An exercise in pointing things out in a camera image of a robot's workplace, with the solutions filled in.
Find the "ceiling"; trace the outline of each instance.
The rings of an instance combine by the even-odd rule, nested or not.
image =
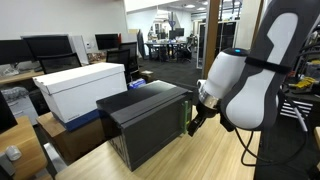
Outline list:
[[[206,0],[179,0],[175,2],[158,5],[158,8],[162,10],[168,10],[168,11],[172,9],[177,9],[180,11],[186,11],[190,13],[201,13],[201,12],[206,12],[206,9],[204,10],[197,10],[197,9],[207,7],[207,5],[204,5],[203,2],[206,2]],[[238,7],[239,5],[237,4],[239,4],[239,2],[242,2],[242,0],[235,0],[235,2],[236,2],[235,7]],[[189,4],[192,4],[195,7],[194,8],[184,7]],[[232,0],[224,0],[223,9],[227,9],[227,8],[232,8]]]

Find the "office chair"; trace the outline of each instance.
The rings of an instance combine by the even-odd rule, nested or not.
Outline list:
[[[81,67],[77,53],[56,56],[38,56],[36,58],[39,60],[45,74]]]
[[[190,44],[183,43],[179,44],[176,50],[177,54],[177,62],[191,62],[191,49],[190,49]]]
[[[135,73],[139,71],[139,65],[137,60],[137,42],[121,43],[119,50],[130,50],[129,72]]]
[[[131,74],[130,74],[130,49],[124,50],[115,50],[115,51],[107,51],[107,62],[117,63],[124,65],[124,75],[126,78],[126,83],[131,82]]]

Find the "box lid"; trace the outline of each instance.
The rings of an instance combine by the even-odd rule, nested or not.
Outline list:
[[[122,64],[97,63],[34,77],[33,81],[42,91],[54,94],[123,72]]]
[[[121,125],[187,92],[190,91],[162,81],[154,81],[138,89],[98,100],[97,105],[98,109],[103,109]]]

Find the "desk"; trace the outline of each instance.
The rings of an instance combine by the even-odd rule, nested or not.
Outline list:
[[[46,168],[47,159],[41,149],[38,138],[27,116],[17,118],[18,125],[0,135],[0,151],[16,145],[21,151],[21,158],[13,162],[16,173],[14,179],[29,179]]]
[[[27,79],[31,79],[36,76],[44,75],[43,71],[34,72],[33,70],[27,73],[17,74],[14,76],[1,76],[0,77],[0,85],[19,82]]]
[[[145,43],[145,45],[148,46],[149,49],[149,60],[153,59],[152,57],[152,53],[151,53],[151,48],[153,48],[153,46],[158,45],[158,46],[165,46],[167,47],[167,49],[170,48],[171,46],[171,50],[172,50],[172,55],[171,57],[174,58],[174,53],[173,53],[173,46],[179,46],[180,44],[186,44],[186,42],[176,42],[176,43],[168,43],[168,42],[162,42],[162,43]]]
[[[314,129],[314,135],[316,136],[316,141],[320,149],[320,127]]]
[[[247,142],[250,132],[241,131]],[[257,153],[260,133],[250,149]],[[56,179],[253,179],[255,169],[243,166],[243,152],[235,132],[228,133],[219,116],[208,119],[194,137],[181,135],[131,172],[112,146],[105,142],[57,174]],[[256,159],[246,156],[245,161]]]
[[[290,97],[300,108],[305,110],[304,113],[310,120],[310,132],[312,132],[315,127],[320,126],[320,98],[316,97],[314,94],[294,94],[292,93],[292,90],[285,95]],[[284,102],[280,102],[280,107],[281,115],[294,117],[292,116],[292,114],[295,113],[293,112],[293,110],[288,109],[287,104],[284,104]]]
[[[98,63],[101,63],[101,62],[106,62],[106,59],[99,59],[99,60],[95,60],[95,61],[90,61],[90,64],[98,64]]]

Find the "black monitor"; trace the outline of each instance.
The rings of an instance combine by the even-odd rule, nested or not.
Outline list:
[[[184,28],[176,28],[175,31],[177,36],[184,36]]]
[[[169,31],[169,39],[176,39],[177,33],[176,31]]]
[[[33,55],[23,40],[0,41],[0,65],[14,64],[34,60]]]
[[[27,42],[35,58],[72,53],[68,35],[22,36],[21,38]]]
[[[118,34],[96,34],[95,36],[99,50],[119,47]]]
[[[15,125],[17,121],[0,91],[0,133]]]

